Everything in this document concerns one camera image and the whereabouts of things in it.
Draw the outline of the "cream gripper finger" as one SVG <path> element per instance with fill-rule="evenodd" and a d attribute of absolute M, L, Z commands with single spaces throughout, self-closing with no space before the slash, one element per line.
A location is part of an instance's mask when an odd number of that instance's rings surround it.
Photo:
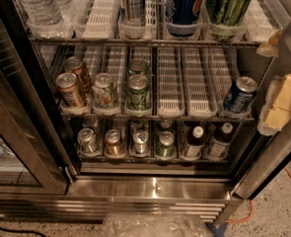
<path fill-rule="evenodd" d="M 265 104 L 262 107 L 257 131 L 271 136 L 281 131 L 291 119 L 291 73 L 275 76 L 269 85 Z"/>
<path fill-rule="evenodd" d="M 261 44 L 256 49 L 256 53 L 264 57 L 277 57 L 278 45 L 282 33 L 283 33 L 282 29 L 277 30 L 266 42 Z"/>

